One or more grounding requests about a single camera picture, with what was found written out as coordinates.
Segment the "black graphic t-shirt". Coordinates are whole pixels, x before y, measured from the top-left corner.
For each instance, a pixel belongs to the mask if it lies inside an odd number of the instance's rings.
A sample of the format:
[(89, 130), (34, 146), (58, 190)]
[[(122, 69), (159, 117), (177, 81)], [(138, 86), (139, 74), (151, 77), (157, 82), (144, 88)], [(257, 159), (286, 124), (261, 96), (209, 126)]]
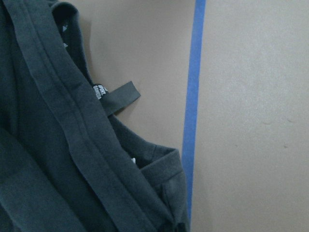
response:
[(72, 4), (1, 1), (1, 231), (189, 231), (179, 151), (114, 115), (139, 96), (93, 83)]

